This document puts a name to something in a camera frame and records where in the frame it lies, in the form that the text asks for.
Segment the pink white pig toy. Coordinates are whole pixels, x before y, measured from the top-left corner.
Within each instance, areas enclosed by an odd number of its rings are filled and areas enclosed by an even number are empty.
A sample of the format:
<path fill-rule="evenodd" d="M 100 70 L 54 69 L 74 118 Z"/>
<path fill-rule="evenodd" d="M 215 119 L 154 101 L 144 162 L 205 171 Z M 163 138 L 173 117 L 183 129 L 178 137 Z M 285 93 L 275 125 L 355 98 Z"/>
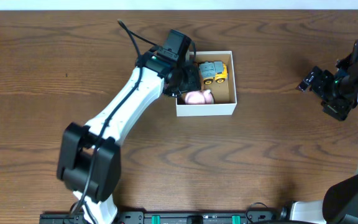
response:
<path fill-rule="evenodd" d="M 187 105 L 212 105 L 214 98 L 211 90 L 192 91 L 186 94 L 184 102 Z"/>

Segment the yellow grey toy truck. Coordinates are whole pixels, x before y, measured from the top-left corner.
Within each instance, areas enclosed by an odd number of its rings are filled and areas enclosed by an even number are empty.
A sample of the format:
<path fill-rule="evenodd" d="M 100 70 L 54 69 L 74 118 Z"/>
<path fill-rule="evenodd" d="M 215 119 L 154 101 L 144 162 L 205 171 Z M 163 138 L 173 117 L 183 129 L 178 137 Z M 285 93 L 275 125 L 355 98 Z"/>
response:
<path fill-rule="evenodd" d="M 205 85 L 223 83 L 228 79 L 227 65 L 222 61 L 200 63 L 199 71 Z"/>

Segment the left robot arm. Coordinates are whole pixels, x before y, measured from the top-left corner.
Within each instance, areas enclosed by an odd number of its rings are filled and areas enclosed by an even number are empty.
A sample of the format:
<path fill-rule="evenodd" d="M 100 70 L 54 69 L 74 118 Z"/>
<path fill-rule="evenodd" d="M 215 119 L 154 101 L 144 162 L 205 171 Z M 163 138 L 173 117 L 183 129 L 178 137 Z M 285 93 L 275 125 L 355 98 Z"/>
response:
<path fill-rule="evenodd" d="M 57 178 L 72 190 L 88 223 L 112 223 L 117 215 L 112 193 L 121 176 L 120 147 L 145 109 L 163 93 L 165 80 L 147 67 L 135 67 L 115 98 L 85 125 L 63 132 Z"/>

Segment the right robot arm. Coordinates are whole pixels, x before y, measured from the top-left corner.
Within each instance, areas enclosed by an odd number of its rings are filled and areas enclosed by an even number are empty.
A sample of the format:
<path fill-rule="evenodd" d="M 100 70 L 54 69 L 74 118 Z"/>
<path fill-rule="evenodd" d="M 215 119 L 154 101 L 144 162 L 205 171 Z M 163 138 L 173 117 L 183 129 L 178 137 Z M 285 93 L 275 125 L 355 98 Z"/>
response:
<path fill-rule="evenodd" d="M 297 89 L 318 95 L 323 112 L 344 121 L 358 107 L 358 39 L 336 68 L 331 73 L 314 67 Z M 322 200 L 293 202 L 282 210 L 280 219 L 286 223 L 358 223 L 358 165 L 354 176 L 330 187 Z"/>

